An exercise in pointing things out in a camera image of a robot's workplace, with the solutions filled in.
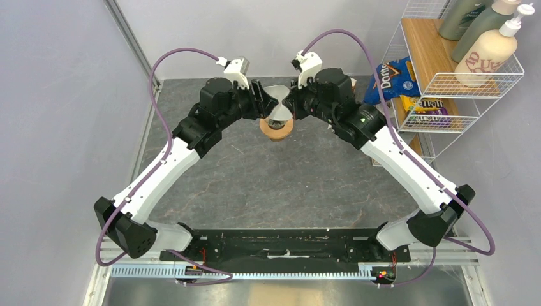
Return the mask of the single white coffee filter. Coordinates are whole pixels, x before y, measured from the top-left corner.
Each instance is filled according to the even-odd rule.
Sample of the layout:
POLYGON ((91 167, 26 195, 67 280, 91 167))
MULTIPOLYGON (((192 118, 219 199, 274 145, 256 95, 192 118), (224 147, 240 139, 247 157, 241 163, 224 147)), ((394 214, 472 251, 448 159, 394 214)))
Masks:
POLYGON ((290 88, 285 85, 272 85, 263 88, 272 100, 276 100, 277 105, 272 107, 271 112, 265 120, 286 122, 293 118, 291 111, 283 104, 283 101, 290 94, 290 88))

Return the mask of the clear glass dripper cone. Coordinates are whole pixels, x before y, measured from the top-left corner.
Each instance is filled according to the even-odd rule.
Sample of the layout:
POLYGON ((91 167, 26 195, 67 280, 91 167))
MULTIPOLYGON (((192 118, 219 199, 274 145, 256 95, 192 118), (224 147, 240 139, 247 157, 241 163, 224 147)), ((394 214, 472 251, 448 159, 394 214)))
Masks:
POLYGON ((283 129, 288 123, 287 120, 273 120, 273 119, 265 119, 265 122, 266 122, 266 125, 268 125, 268 127, 271 130, 275 130, 275 131, 283 129))

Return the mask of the round wooden dripper stand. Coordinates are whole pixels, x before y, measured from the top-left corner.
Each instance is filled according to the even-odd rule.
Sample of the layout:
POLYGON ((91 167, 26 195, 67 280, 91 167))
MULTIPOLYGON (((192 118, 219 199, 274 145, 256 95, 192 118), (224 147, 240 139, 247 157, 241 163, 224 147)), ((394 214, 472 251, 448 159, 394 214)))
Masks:
POLYGON ((281 128, 273 129, 267 121, 260 119, 259 121, 260 130, 262 133, 267 136, 273 142, 280 142, 289 136, 294 127, 293 119, 290 119, 284 122, 284 125, 281 128))

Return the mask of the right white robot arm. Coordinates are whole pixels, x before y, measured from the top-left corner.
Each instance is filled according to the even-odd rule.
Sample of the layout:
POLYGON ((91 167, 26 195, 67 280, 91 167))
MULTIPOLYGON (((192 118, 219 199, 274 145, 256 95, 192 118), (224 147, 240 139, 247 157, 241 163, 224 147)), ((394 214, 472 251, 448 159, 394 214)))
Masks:
POLYGON ((368 243, 369 255, 377 261, 414 242, 438 246, 475 197, 468 184, 455 185, 411 151, 384 114, 358 103, 351 78, 340 68, 301 73, 285 105, 295 119, 312 116, 330 124, 340 139, 382 165, 417 203, 413 213, 379 227, 368 243))

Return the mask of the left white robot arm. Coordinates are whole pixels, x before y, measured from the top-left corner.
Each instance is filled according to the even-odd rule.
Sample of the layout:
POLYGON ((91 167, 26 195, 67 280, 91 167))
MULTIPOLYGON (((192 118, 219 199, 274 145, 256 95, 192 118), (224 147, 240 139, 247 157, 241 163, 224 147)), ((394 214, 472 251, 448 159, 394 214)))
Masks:
POLYGON ((168 132, 165 146, 152 163, 112 199, 96 200, 94 212, 101 227, 97 262, 108 266, 149 251, 176 251, 185 260, 195 259, 200 243, 187 228, 151 223, 149 215, 173 183, 221 141, 224 129, 242 119, 289 124, 289 94, 285 85, 264 87, 258 80, 250 82, 248 89, 227 78, 206 81, 198 102, 168 132))

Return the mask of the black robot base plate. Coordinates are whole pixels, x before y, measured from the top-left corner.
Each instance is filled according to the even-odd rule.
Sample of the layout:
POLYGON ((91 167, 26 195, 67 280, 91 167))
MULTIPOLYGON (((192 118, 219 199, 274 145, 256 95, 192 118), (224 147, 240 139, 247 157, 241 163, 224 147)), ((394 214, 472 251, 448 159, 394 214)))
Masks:
POLYGON ((196 229, 182 255, 230 273, 356 272, 359 263, 408 263, 405 245, 388 251, 374 228, 196 229))

